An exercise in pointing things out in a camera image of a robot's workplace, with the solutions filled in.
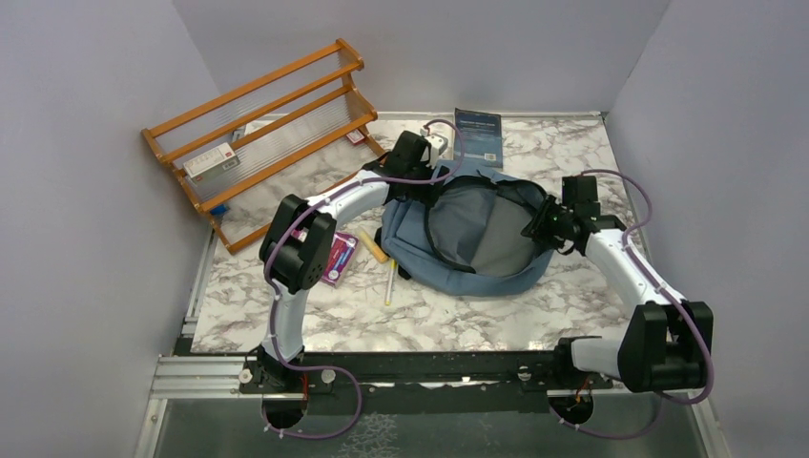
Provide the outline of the dark blue book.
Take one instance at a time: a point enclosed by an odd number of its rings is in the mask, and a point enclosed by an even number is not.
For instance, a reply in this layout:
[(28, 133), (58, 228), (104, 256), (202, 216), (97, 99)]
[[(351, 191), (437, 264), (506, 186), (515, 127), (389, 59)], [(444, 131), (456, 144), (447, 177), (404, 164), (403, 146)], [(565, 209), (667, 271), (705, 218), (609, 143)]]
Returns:
[(464, 141), (464, 164), (503, 169), (503, 125), (499, 114), (456, 108), (454, 125)]

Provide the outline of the blue backpack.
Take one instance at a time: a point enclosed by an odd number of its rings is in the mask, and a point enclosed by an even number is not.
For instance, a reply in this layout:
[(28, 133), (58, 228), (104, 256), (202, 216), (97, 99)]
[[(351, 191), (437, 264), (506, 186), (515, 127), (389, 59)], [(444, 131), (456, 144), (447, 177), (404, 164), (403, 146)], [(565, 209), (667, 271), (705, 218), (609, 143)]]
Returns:
[(411, 280), (451, 296), (503, 297), (544, 276), (552, 248), (523, 230), (547, 192), (483, 165), (442, 160), (426, 200), (386, 204), (375, 240)]

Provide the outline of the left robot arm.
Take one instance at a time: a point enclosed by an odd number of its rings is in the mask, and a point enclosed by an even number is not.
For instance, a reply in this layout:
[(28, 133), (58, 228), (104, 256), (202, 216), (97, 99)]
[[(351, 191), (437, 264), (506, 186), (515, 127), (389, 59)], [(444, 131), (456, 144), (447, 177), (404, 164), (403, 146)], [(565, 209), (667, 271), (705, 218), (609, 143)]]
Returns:
[(294, 361), (302, 353), (302, 320), (309, 290), (327, 270), (338, 229), (361, 214), (405, 198), (435, 181), (430, 161), (446, 149), (447, 140), (402, 132), (393, 149), (364, 164), (348, 181), (320, 195), (285, 197), (259, 249), (264, 277), (271, 288), (266, 336), (257, 359), (263, 378), (276, 391), (299, 382)]

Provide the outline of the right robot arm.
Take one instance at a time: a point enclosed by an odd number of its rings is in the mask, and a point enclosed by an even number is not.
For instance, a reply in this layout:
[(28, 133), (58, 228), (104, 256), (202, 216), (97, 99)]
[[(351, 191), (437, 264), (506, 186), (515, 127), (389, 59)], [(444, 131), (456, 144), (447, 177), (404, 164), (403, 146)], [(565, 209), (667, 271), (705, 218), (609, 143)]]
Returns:
[(597, 173), (563, 177), (562, 196), (548, 197), (522, 233), (566, 252), (576, 251), (604, 276), (630, 318), (622, 338), (566, 338), (550, 363), (552, 379), (573, 388), (589, 373), (622, 383), (632, 392), (699, 389), (699, 403), (712, 391), (714, 313), (706, 302), (688, 300), (641, 255), (626, 226), (601, 211)]

